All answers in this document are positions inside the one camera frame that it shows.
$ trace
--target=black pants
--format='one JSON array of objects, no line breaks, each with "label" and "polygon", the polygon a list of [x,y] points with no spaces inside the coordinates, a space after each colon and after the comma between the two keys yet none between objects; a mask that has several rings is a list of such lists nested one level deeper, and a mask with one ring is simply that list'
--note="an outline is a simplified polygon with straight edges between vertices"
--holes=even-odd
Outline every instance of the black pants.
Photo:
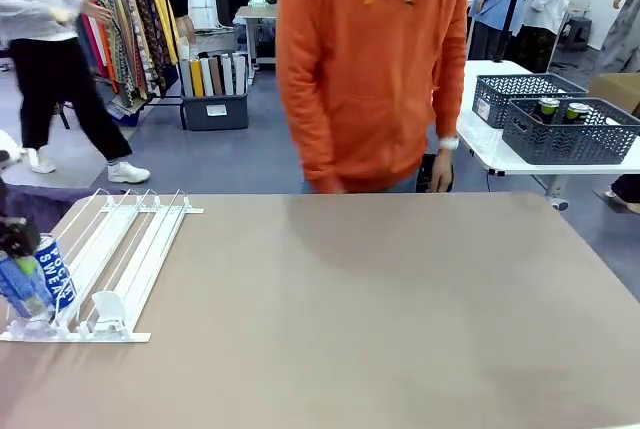
[{"label": "black pants", "polygon": [[626,203],[640,203],[640,174],[620,176],[611,184],[611,190]]},{"label": "black pants", "polygon": [[556,35],[548,29],[523,26],[507,46],[505,59],[513,61],[534,74],[547,72]]},{"label": "black pants", "polygon": [[49,142],[56,103],[70,102],[80,127],[108,160],[131,154],[129,143],[113,122],[77,39],[59,42],[18,39],[9,45],[22,92],[23,147],[40,149]]},{"label": "black pants", "polygon": [[493,59],[498,52],[500,34],[502,34],[502,31],[476,21],[473,25],[473,34],[471,35],[469,60],[479,61]]}]

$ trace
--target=hand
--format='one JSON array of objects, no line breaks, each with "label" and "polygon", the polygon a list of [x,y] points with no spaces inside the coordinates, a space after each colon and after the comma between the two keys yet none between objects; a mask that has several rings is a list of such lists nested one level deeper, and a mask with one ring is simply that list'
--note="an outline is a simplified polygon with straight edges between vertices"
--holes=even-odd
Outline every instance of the hand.
[{"label": "hand", "polygon": [[93,17],[101,24],[111,23],[111,11],[106,7],[98,6],[89,0],[85,0],[82,4],[82,13],[89,17]]},{"label": "hand", "polygon": [[51,18],[61,26],[66,26],[73,21],[73,14],[60,7],[50,7],[49,14],[51,15]]},{"label": "hand", "polygon": [[431,170],[431,186],[429,192],[447,192],[449,184],[453,180],[453,170],[451,160],[453,152],[440,149]]},{"label": "hand", "polygon": [[480,11],[482,11],[482,6],[484,6],[484,0],[477,0],[476,1],[476,14],[480,14]]}]

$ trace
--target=orange jacket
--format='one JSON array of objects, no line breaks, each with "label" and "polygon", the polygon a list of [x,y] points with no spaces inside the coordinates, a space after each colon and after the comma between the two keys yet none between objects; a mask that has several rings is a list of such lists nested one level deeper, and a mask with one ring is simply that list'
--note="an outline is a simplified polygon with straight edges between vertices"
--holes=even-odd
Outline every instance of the orange jacket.
[{"label": "orange jacket", "polygon": [[279,0],[277,71],[318,192],[408,177],[434,121],[455,136],[467,0]]}]

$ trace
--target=cardboard box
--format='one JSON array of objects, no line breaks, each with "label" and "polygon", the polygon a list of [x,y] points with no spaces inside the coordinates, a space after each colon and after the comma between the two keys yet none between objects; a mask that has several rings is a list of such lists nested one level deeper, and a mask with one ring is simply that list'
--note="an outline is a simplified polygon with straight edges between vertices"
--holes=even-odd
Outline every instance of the cardboard box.
[{"label": "cardboard box", "polygon": [[640,74],[600,74],[589,85],[589,97],[597,97],[640,117]]}]

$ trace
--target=green can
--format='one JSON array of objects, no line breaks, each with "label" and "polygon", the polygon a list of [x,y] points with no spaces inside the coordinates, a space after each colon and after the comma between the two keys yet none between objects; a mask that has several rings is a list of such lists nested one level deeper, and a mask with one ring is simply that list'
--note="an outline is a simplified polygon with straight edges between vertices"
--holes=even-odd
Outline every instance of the green can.
[{"label": "green can", "polygon": [[558,99],[543,97],[538,101],[532,117],[542,124],[551,124],[553,122],[553,116],[558,112],[558,107],[560,107],[560,101]]},{"label": "green can", "polygon": [[569,104],[562,118],[562,124],[584,124],[591,113],[591,107],[580,102]]}]

